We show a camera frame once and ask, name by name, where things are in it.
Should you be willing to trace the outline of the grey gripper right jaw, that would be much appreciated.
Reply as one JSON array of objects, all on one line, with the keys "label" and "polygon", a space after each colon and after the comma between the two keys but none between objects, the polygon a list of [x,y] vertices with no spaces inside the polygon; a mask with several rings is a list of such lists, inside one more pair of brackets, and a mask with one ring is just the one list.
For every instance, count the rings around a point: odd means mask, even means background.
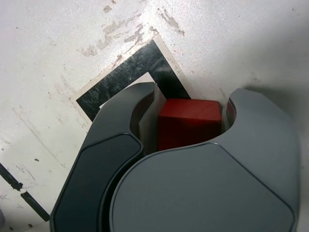
[{"label": "grey gripper right jaw", "polygon": [[229,129],[150,154],[118,183],[112,232],[294,232],[300,206],[295,124],[263,94],[237,89]]}]

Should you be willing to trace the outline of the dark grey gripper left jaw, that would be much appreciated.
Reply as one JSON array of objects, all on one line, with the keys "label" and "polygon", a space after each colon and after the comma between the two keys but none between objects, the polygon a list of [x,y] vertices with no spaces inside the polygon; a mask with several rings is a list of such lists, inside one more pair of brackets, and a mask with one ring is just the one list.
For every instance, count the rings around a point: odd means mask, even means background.
[{"label": "dark grey gripper left jaw", "polygon": [[51,213],[53,232],[107,232],[115,188],[156,141],[163,96],[154,82],[137,83],[110,98],[95,116]]}]

